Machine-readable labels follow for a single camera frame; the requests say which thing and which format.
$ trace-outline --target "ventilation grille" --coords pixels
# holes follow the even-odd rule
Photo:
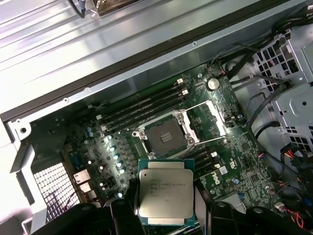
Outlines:
[[[288,133],[298,133],[294,126],[286,127]]]
[[[60,216],[65,206],[70,208],[80,203],[63,163],[40,171],[34,177],[47,204],[47,222]]]
[[[309,142],[305,137],[290,136],[290,141],[296,144],[301,150],[311,152]]]
[[[257,53],[257,64],[263,76],[282,78],[299,71],[286,38],[281,37],[278,42],[282,46],[276,46],[276,41]],[[266,81],[266,85],[270,93],[278,87],[276,83],[269,81]]]

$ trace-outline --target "cpu socket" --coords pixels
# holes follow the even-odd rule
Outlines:
[[[157,117],[133,131],[141,139],[149,158],[173,158],[200,142],[183,110]]]

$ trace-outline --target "chip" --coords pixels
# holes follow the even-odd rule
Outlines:
[[[247,150],[249,148],[249,144],[248,143],[243,143],[241,145],[241,148],[243,149],[243,151]]]
[[[176,118],[146,130],[151,151],[162,156],[187,145],[184,133]]]
[[[252,180],[253,182],[258,181],[258,180],[259,180],[259,176],[258,176],[257,174],[252,175],[252,176],[251,176],[251,180]]]

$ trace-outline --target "motherboard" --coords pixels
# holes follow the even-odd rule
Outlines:
[[[92,115],[67,127],[68,157],[75,171],[87,169],[87,188],[99,202],[125,195],[129,180],[138,176],[139,159],[194,159],[194,178],[213,199],[241,212],[269,207],[267,167],[260,163],[258,169],[259,150],[219,65],[198,66],[91,108]],[[150,228],[148,234],[160,230]],[[173,230],[166,227],[161,234]]]

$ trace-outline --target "green circuit board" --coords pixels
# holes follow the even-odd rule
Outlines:
[[[216,168],[212,168],[212,164],[203,167],[202,160],[199,160],[198,169],[197,164],[195,166],[195,178],[201,179],[210,195],[214,199],[219,199],[237,192],[246,208],[255,205],[268,206],[270,196],[267,190],[272,186],[263,180],[258,172],[259,150],[245,130],[246,120],[229,80],[226,77],[219,77],[220,86],[217,90],[208,91],[206,88],[207,79],[218,77],[220,73],[219,66],[210,67],[207,64],[198,66],[118,102],[112,104],[105,102],[105,105],[95,110],[92,115],[68,126],[67,141],[73,149],[69,153],[73,166],[77,171],[88,169],[93,181],[93,190],[101,201],[105,202],[118,192],[124,194],[128,181],[137,177],[138,159],[149,158],[149,151],[144,146],[143,140],[133,135],[134,130],[145,123],[148,123],[146,128],[158,126],[172,118],[170,113],[173,110],[186,110],[204,103],[187,112],[190,127],[200,142],[220,139],[197,146],[183,146],[160,158],[168,158],[173,154],[175,158],[188,157],[202,150],[216,153],[218,155],[218,160],[215,157]],[[150,102],[152,95],[161,94],[160,90],[171,87],[179,79],[183,80],[183,87],[180,87],[181,84],[176,86],[188,91],[184,98],[178,96],[178,100],[166,98],[164,101],[167,102],[160,102],[155,96],[154,109],[142,105]],[[222,138],[217,118],[206,103],[208,100],[212,101],[224,119],[225,136]],[[144,109],[148,111],[143,111],[145,115],[139,116],[139,111]],[[120,174],[121,167],[116,165],[117,162],[121,162],[125,173]],[[261,166],[263,174],[267,175],[266,166],[263,164]],[[100,183],[105,183],[105,187],[101,187]],[[160,228],[150,229],[148,234],[158,234],[159,230]],[[165,230],[163,234],[169,233],[168,228]]]

